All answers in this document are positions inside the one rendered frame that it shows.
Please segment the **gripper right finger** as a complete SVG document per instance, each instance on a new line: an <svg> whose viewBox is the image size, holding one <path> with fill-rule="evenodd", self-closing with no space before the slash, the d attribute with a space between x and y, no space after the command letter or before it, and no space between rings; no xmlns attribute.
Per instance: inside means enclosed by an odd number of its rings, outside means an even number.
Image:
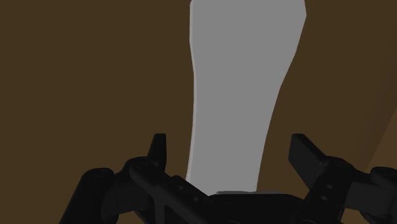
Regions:
<svg viewBox="0 0 397 224"><path fill-rule="evenodd" d="M288 160L309 192L291 224L343 224L345 209L359 211L369 224L397 224L397 169L357 170L325 155L304 134L293 134Z"/></svg>

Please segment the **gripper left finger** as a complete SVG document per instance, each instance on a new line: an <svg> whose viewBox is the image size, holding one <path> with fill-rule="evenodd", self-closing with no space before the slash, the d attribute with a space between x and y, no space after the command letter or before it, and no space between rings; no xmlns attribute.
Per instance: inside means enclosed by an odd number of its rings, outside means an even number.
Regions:
<svg viewBox="0 0 397 224"><path fill-rule="evenodd" d="M59 224L117 224L135 212L144 224L215 224L210 198L180 176L165 173L165 134L153 136L145 157L84 173Z"/></svg>

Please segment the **grey flat tapered object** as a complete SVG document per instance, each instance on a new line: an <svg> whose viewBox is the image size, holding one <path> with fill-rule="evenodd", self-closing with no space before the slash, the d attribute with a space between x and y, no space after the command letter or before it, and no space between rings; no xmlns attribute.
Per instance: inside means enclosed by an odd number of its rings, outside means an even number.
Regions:
<svg viewBox="0 0 397 224"><path fill-rule="evenodd" d="M192 0L193 128L187 180L253 192L272 112L306 18L304 0Z"/></svg>

